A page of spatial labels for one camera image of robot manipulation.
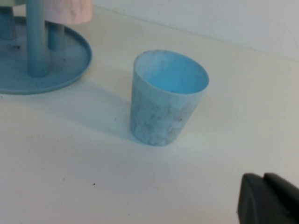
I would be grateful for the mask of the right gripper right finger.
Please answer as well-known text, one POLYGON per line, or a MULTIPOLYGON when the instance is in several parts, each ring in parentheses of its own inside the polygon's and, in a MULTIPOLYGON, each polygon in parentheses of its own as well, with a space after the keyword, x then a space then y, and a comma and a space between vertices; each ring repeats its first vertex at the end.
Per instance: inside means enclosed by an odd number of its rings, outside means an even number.
POLYGON ((274 173, 265 173, 264 180, 274 191, 289 215, 299 223, 299 188, 274 173))

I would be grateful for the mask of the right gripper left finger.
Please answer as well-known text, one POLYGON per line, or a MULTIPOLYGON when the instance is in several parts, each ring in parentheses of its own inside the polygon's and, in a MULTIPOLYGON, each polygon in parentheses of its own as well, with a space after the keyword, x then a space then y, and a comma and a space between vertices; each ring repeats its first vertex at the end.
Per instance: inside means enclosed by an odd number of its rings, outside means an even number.
POLYGON ((242 176, 237 214, 240 224, 291 224, 292 217, 264 177, 242 176))

